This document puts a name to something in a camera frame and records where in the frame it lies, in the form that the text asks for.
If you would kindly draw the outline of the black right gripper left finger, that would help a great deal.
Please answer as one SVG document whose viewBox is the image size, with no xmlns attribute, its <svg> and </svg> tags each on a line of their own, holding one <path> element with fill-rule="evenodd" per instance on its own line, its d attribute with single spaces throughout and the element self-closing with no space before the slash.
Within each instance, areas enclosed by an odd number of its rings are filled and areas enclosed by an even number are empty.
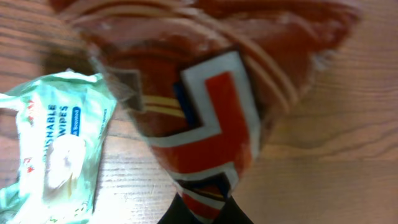
<svg viewBox="0 0 398 224">
<path fill-rule="evenodd" d="M 198 220 L 184 204 L 181 196 L 175 194 L 170 207 L 158 224 L 198 224 Z"/>
</svg>

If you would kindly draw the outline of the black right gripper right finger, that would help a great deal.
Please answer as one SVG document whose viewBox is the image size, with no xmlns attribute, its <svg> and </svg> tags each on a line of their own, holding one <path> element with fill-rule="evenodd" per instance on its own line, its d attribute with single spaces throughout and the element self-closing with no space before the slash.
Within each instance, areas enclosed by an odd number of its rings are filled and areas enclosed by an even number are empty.
<svg viewBox="0 0 398 224">
<path fill-rule="evenodd" d="M 240 209 L 234 198 L 230 197 L 213 224 L 253 224 Z"/>
</svg>

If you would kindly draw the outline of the green flushable wipes pack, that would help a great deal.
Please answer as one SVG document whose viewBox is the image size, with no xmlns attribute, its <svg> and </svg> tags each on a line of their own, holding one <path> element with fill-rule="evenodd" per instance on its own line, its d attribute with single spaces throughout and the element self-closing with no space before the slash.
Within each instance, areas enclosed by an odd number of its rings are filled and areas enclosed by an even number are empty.
<svg viewBox="0 0 398 224">
<path fill-rule="evenodd" d="M 99 73 L 45 75 L 1 95 L 15 110 L 19 180 L 1 190 L 5 224 L 86 224 L 116 99 Z"/>
</svg>

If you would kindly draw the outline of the orange brown candy wrapper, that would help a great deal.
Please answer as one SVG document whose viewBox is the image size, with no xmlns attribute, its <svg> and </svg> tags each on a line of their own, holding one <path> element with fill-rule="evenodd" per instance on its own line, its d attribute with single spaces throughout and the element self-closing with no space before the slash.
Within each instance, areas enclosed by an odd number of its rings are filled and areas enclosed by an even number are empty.
<svg viewBox="0 0 398 224">
<path fill-rule="evenodd" d="M 359 22 L 355 1 L 51 1 L 172 178 L 213 223 L 275 125 Z"/>
</svg>

